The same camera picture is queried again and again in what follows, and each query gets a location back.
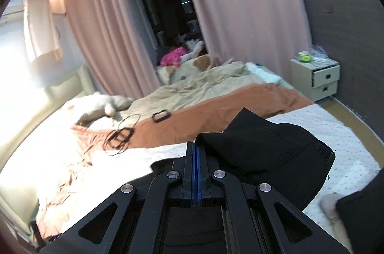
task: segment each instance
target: headboard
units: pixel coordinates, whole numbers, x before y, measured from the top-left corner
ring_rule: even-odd
[[[38,207],[37,190],[33,182],[33,169],[36,167],[26,159],[34,149],[20,148],[20,151],[15,151],[36,127],[66,101],[94,92],[88,69],[82,66],[61,82],[28,93],[29,103],[22,111],[22,118],[15,118],[11,134],[5,140],[0,140],[0,211],[26,235],[30,235],[29,222]]]

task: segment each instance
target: white nightstand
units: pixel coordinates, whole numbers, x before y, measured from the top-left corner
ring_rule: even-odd
[[[321,65],[291,60],[292,85],[312,101],[336,94],[340,79],[340,66],[333,64]]]

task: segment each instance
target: pink clothing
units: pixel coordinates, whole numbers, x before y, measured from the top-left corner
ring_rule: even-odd
[[[175,49],[173,52],[166,54],[160,61],[163,67],[172,65],[174,67],[180,67],[180,57],[187,54],[187,51],[183,47]]]

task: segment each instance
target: black cable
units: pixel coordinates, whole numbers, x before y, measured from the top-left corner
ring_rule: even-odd
[[[132,127],[123,127],[123,128],[120,128],[120,125],[128,118],[134,116],[134,115],[138,115],[138,119],[137,121],[135,122],[135,124],[133,124]],[[122,154],[123,152],[126,151],[126,149],[124,149],[125,145],[127,143],[129,143],[129,141],[131,140],[131,137],[133,136],[134,132],[135,132],[135,126],[136,124],[139,122],[141,118],[141,114],[138,114],[138,113],[135,113],[135,114],[131,114],[129,115],[128,117],[124,118],[123,120],[120,121],[119,125],[118,125],[118,128],[116,130],[112,130],[108,135],[107,137],[105,138],[105,141],[104,141],[104,151],[107,152],[106,150],[106,146],[109,146],[110,148],[114,149],[114,150],[118,150],[119,152],[116,153],[116,154],[113,154],[111,156],[115,156],[117,154]],[[112,141],[118,141],[119,144],[117,146],[114,146],[112,145]]]

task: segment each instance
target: pink curtain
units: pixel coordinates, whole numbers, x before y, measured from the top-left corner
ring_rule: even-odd
[[[193,0],[216,63],[259,62],[290,80],[289,60],[312,44],[303,0]]]
[[[91,71],[110,95],[135,99],[160,86],[127,0],[64,0]]]

